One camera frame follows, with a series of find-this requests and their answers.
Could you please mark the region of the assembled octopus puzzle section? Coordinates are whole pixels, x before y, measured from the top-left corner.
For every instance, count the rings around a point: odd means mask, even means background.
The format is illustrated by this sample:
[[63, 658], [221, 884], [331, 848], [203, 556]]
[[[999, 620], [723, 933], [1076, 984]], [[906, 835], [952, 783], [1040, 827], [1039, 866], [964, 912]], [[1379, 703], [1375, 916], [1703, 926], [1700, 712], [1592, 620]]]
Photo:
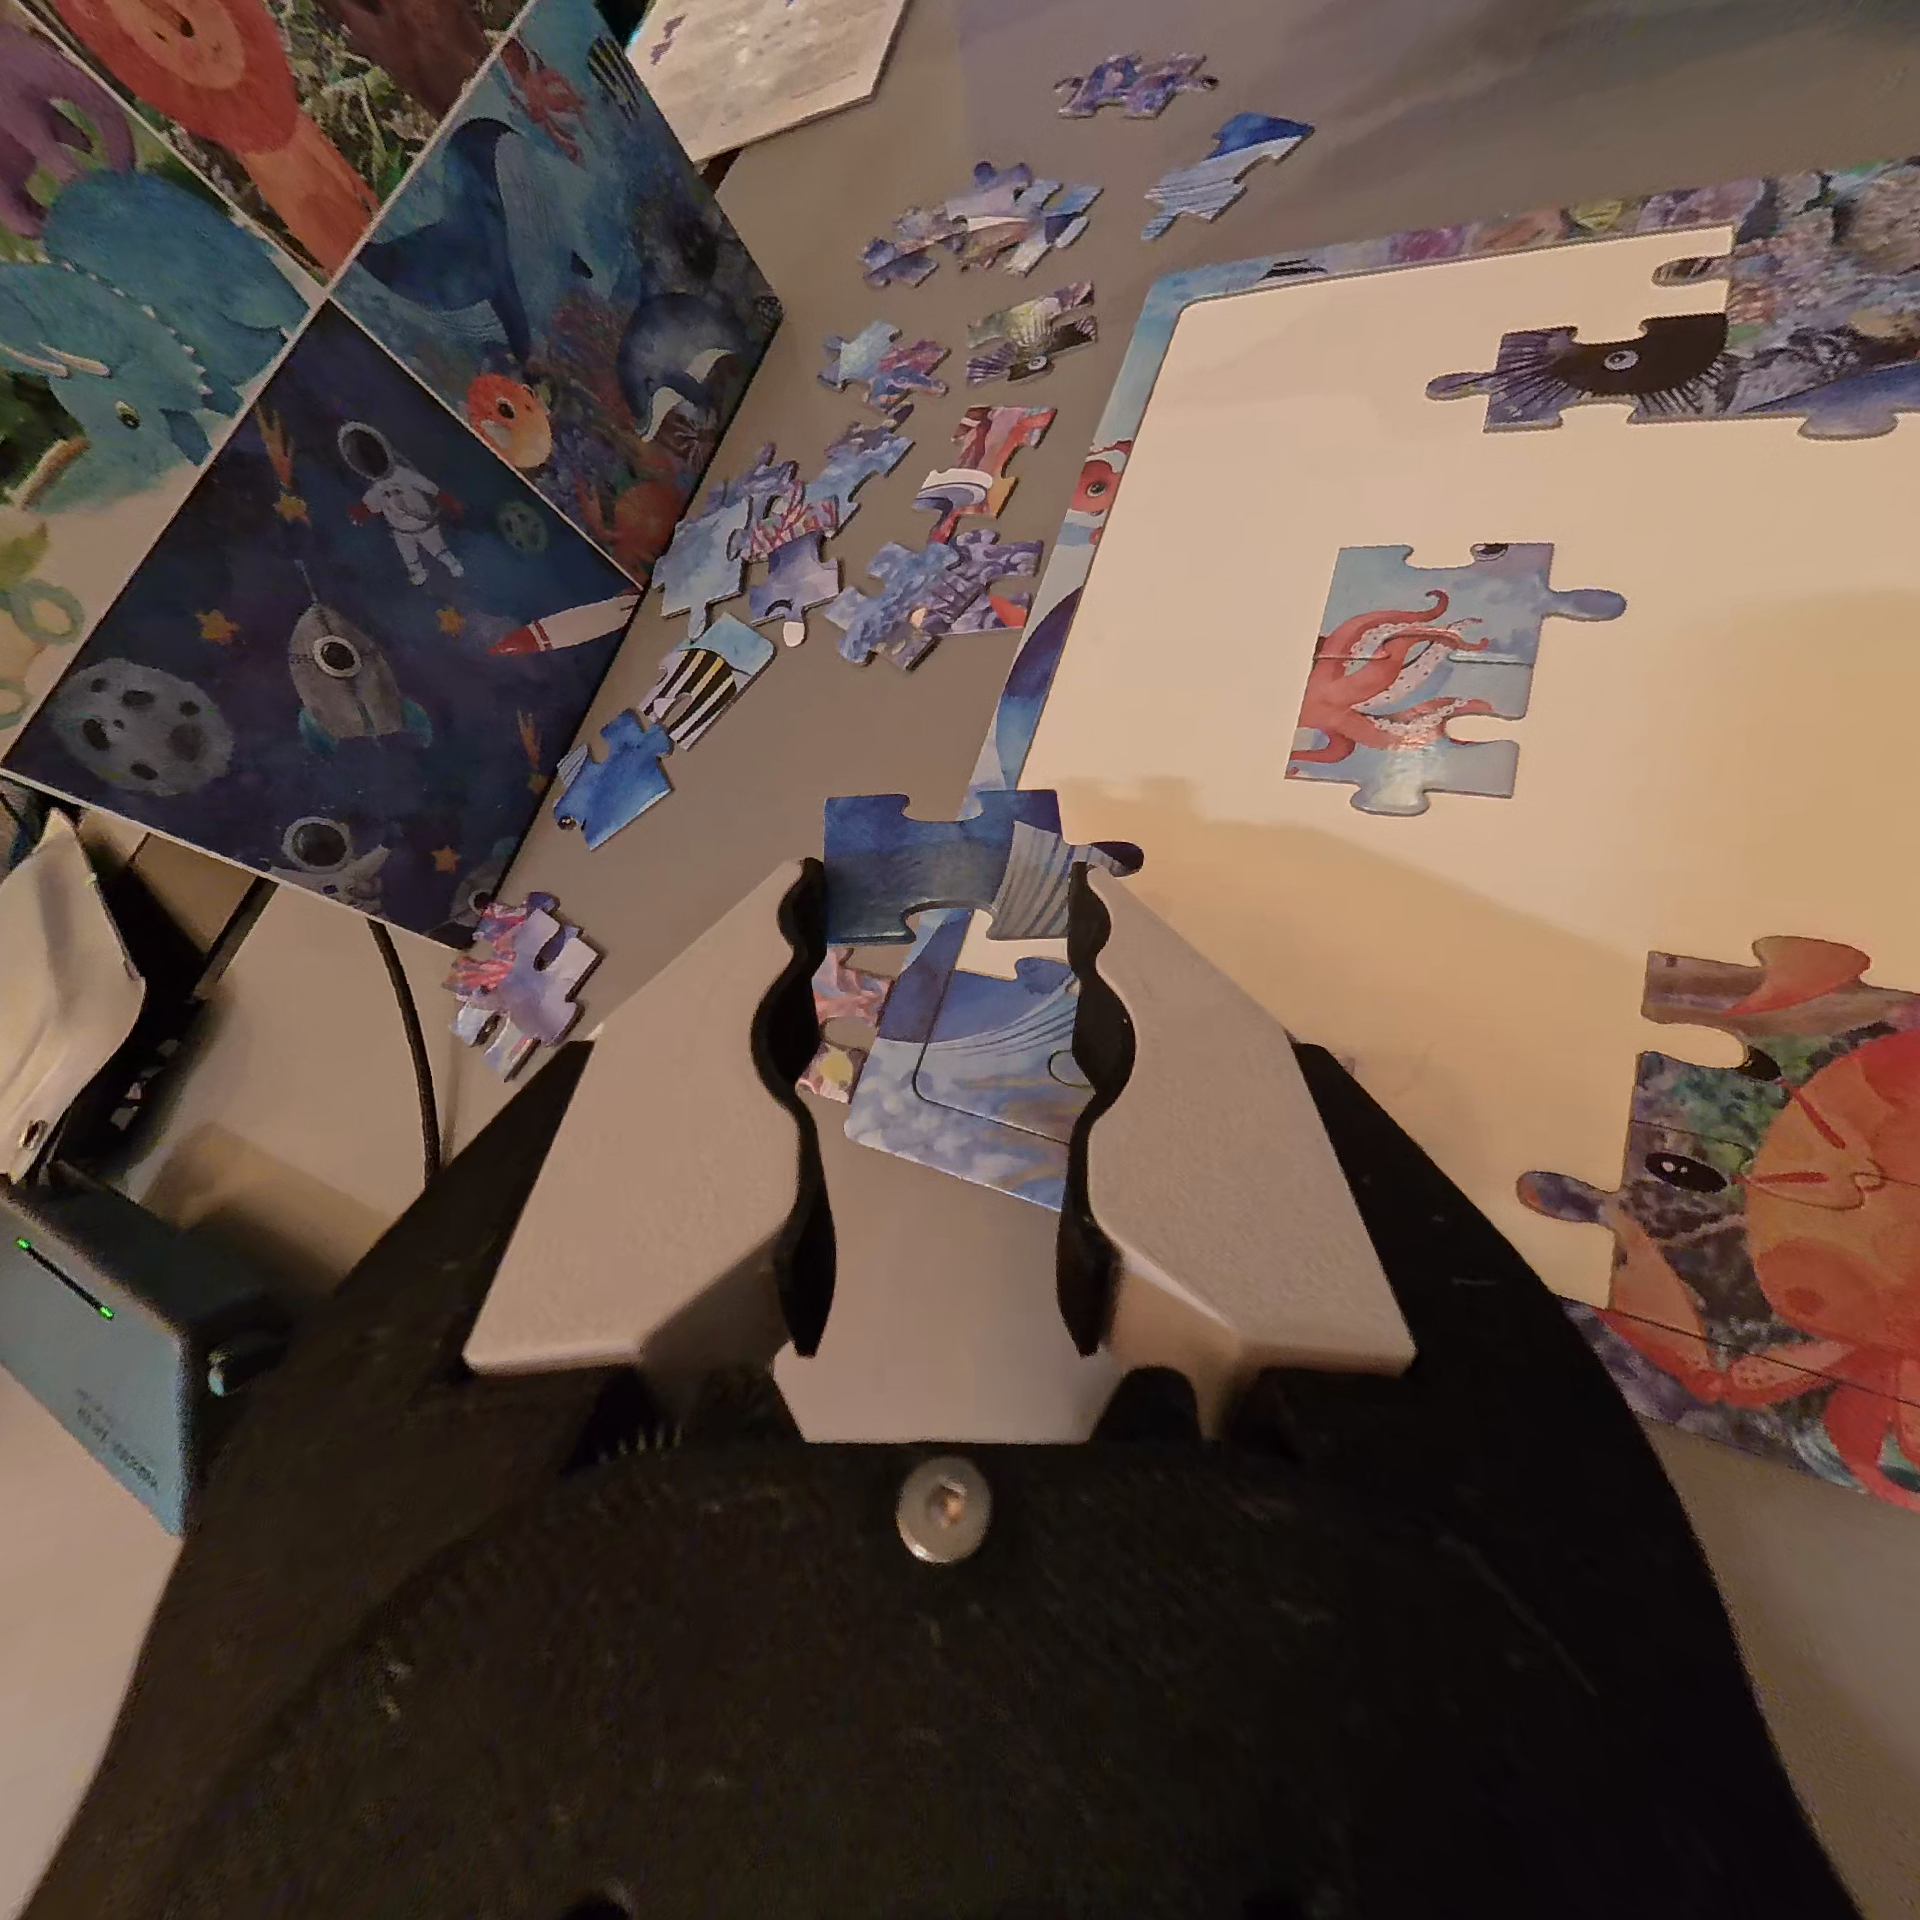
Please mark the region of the assembled octopus puzzle section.
[[1455, 725], [1525, 717], [1548, 622], [1625, 612], [1616, 589], [1557, 588], [1553, 557], [1553, 544], [1475, 544], [1459, 565], [1423, 566], [1405, 544], [1345, 546], [1285, 776], [1341, 783], [1386, 819], [1427, 814], [1435, 795], [1511, 799], [1519, 741]]

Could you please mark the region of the assembled crab puzzle section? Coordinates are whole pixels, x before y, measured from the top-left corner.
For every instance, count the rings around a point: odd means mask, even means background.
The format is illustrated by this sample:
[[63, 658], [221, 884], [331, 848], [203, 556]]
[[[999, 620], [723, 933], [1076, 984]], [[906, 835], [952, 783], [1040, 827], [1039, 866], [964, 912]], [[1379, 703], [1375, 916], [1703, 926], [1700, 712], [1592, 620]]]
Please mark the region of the assembled crab puzzle section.
[[1640, 1416], [1914, 1512], [1916, 991], [1848, 944], [1751, 954], [1649, 954], [1641, 1015], [1737, 1061], [1644, 1051], [1616, 1187], [1537, 1167], [1519, 1200], [1609, 1231], [1607, 1295], [1569, 1318]]

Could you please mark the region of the printed instruction sheet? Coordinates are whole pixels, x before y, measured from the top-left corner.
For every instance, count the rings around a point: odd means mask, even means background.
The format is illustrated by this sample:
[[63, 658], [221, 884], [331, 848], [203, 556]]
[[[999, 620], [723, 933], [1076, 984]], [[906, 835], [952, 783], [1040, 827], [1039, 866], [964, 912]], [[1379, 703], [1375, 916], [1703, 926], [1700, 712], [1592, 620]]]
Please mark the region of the printed instruction sheet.
[[906, 2], [658, 2], [628, 62], [696, 163], [865, 106]]

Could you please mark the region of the white pouch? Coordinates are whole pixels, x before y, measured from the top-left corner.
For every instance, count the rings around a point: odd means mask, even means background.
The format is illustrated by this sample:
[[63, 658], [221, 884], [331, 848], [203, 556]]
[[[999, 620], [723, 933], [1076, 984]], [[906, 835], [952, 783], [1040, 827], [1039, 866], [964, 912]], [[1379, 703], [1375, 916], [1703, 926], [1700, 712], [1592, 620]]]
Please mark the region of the white pouch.
[[3, 883], [3, 1175], [23, 1184], [133, 1036], [136, 968], [76, 824], [49, 814]]

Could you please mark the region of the grey device with green light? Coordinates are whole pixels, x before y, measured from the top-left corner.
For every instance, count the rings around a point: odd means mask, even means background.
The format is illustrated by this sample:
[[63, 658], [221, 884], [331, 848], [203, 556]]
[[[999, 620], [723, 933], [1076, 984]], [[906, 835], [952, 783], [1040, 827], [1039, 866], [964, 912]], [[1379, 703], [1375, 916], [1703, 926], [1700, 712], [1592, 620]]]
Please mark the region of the grey device with green light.
[[119, 1191], [4, 1184], [4, 1374], [177, 1538], [203, 1399], [180, 1254], [178, 1235]]

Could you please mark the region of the pink striped puzzle piece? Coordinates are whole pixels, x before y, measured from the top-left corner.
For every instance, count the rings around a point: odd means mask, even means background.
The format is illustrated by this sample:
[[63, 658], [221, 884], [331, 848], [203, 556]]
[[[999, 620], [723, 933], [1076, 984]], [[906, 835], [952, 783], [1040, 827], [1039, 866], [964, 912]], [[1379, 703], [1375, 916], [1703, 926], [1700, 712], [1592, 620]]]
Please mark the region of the pink striped puzzle piece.
[[1056, 406], [1011, 403], [968, 406], [952, 437], [949, 467], [930, 468], [914, 496], [914, 509], [928, 517], [925, 544], [954, 544], [964, 520], [999, 517], [1015, 490], [1011, 462], [1044, 442], [1056, 414]]

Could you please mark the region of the pile of loose puzzle pieces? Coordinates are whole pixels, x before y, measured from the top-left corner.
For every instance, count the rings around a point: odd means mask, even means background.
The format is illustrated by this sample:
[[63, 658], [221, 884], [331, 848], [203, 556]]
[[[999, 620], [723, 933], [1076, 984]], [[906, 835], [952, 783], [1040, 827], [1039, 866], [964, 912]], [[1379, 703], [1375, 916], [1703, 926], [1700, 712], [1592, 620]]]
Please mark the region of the pile of loose puzzle pieces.
[[[1097, 117], [1127, 107], [1151, 117], [1183, 90], [1212, 90], [1217, 77], [1195, 72], [1208, 59], [1175, 55], [1144, 62], [1113, 55], [1087, 75], [1059, 82], [1064, 117]], [[1250, 167], [1280, 160], [1314, 128], [1274, 112], [1236, 112], [1212, 134], [1208, 156], [1167, 172], [1148, 189], [1154, 212], [1144, 240], [1163, 236], [1177, 220], [1217, 220], [1244, 192]], [[1089, 223], [1097, 182], [1061, 182], [1036, 175], [1032, 163], [997, 167], [977, 163], [968, 187], [930, 206], [912, 206], [892, 232], [873, 237], [860, 256], [873, 285], [924, 284], [943, 256], [963, 270], [1003, 263], [1005, 271], [1033, 271], [1042, 259], [1071, 244]], [[1089, 310], [1095, 287], [1075, 282], [1059, 292], [1029, 298], [973, 322], [968, 334], [968, 384], [994, 384], [1047, 373], [1064, 352], [1097, 341]], [[554, 799], [556, 822], [579, 831], [589, 848], [631, 824], [669, 794], [666, 759], [688, 752], [757, 680], [772, 658], [764, 627], [780, 622], [780, 640], [800, 644], [808, 612], [818, 607], [840, 632], [840, 655], [850, 666], [885, 658], [911, 670], [943, 637], [954, 632], [1008, 632], [1027, 622], [1029, 600], [1003, 592], [1001, 580], [1039, 570], [1040, 544], [1001, 542], [988, 523], [964, 520], [954, 544], [888, 544], [873, 563], [879, 592], [844, 588], [837, 565], [825, 563], [823, 542], [841, 532], [858, 506], [858, 490], [896, 468], [911, 450], [900, 423], [914, 411], [914, 392], [946, 386], [932, 378], [946, 359], [932, 341], [900, 342], [900, 330], [885, 320], [850, 339], [825, 335], [820, 381], [833, 390], [865, 386], [866, 404], [882, 416], [875, 427], [850, 426], [828, 446], [818, 476], [794, 484], [792, 468], [761, 452], [752, 471], [757, 490], [721, 486], [711, 507], [687, 519], [658, 565], [663, 611], [688, 612], [680, 644], [660, 658], [653, 687], [637, 707], [618, 710], [604, 726], [601, 752], [583, 743], [560, 760]], [[749, 565], [767, 565], [757, 583], [752, 620], [708, 620], [692, 629], [692, 612], [738, 589]], [[476, 946], [448, 974], [457, 996], [453, 1036], [484, 1048], [500, 1077], [513, 1077], [541, 1045], [559, 1045], [581, 1007], [560, 962], [592, 971], [600, 954], [581, 944], [579, 931], [559, 918], [552, 896], [523, 903], [495, 899], [480, 922]]]

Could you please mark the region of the purple coral puzzle piece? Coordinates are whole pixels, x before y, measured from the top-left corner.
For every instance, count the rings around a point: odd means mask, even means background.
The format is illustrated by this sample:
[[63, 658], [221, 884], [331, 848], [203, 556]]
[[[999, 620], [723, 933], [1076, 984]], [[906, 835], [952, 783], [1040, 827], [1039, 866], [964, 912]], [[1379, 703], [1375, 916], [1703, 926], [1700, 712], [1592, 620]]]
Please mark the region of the purple coral puzzle piece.
[[871, 1059], [868, 1042], [879, 1037], [880, 1018], [895, 988], [892, 976], [858, 967], [852, 949], [828, 949], [811, 976], [820, 1037], [800, 1079], [808, 1093], [840, 1106], [850, 1103], [860, 1074]]

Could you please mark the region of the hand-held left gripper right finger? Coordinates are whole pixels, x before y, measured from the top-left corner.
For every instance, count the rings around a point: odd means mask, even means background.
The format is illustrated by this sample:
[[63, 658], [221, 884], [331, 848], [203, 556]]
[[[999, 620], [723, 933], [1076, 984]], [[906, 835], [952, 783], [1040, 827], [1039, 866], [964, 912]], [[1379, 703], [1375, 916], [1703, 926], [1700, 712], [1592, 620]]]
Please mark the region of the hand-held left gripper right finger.
[[1056, 1298], [1084, 1355], [1189, 1380], [1404, 1375], [1417, 1343], [1290, 1031], [1129, 884], [1075, 874]]

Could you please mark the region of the white puzzle frame tray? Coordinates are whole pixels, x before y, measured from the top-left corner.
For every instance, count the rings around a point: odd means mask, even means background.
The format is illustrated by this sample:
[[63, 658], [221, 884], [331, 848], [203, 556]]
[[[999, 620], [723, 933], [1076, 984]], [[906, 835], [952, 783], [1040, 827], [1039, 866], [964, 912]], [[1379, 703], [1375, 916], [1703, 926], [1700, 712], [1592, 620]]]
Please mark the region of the white puzzle frame tray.
[[[1485, 431], [1513, 330], [1620, 341], [1724, 309], [1666, 261], [1729, 223], [1571, 236], [1571, 207], [1260, 256], [1154, 284], [970, 783], [1052, 789], [1073, 844], [1144, 845], [1132, 890], [1297, 1039], [1338, 1056], [1571, 1304], [1609, 1231], [1519, 1176], [1613, 1189], [1636, 1061], [1739, 1045], [1641, 1015], [1649, 954], [1763, 936], [1916, 991], [1916, 411], [1877, 438], [1795, 419]], [[1553, 620], [1511, 799], [1415, 819], [1285, 776], [1338, 554], [1553, 544]]]

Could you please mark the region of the illustrated puzzle box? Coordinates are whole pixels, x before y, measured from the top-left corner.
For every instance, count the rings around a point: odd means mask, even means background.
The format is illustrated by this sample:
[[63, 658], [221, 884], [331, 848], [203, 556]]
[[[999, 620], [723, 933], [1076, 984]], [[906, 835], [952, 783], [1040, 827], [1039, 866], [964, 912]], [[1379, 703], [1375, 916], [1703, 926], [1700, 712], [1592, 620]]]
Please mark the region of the illustrated puzzle box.
[[4, 776], [460, 944], [781, 307], [605, 4], [4, 4]]

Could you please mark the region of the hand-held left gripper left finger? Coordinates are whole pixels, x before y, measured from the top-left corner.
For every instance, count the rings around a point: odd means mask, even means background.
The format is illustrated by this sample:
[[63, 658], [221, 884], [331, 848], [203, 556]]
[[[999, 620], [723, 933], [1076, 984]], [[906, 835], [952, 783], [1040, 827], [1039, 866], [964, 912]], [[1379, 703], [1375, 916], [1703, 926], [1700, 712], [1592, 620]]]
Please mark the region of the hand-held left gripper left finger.
[[825, 864], [786, 860], [605, 1019], [467, 1343], [479, 1375], [811, 1358], [837, 1245], [818, 1124]]

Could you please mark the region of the blue wave corner puzzle piece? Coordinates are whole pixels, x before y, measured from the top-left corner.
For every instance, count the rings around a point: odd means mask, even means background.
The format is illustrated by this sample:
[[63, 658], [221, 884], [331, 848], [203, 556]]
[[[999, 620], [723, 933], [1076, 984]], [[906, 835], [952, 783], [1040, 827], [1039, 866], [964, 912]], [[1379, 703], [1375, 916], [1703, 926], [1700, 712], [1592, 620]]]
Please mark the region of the blue wave corner puzzle piece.
[[856, 1084], [849, 1138], [1059, 1212], [1091, 1085], [1073, 1056], [1079, 984], [1064, 959], [1011, 976], [928, 944], [900, 971]]

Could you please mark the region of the striped whale tail puzzle piece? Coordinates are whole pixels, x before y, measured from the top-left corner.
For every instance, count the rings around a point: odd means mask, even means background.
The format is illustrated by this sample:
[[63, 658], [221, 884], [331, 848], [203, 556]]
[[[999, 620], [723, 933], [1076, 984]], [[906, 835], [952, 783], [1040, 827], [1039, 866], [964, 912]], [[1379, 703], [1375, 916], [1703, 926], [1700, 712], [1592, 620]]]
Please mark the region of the striped whale tail puzzle piece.
[[997, 941], [1061, 940], [1073, 869], [1133, 876], [1136, 844], [1073, 844], [1052, 789], [1001, 789], [963, 819], [914, 819], [903, 795], [835, 797], [823, 804], [828, 944], [903, 944], [928, 910], [991, 918]]

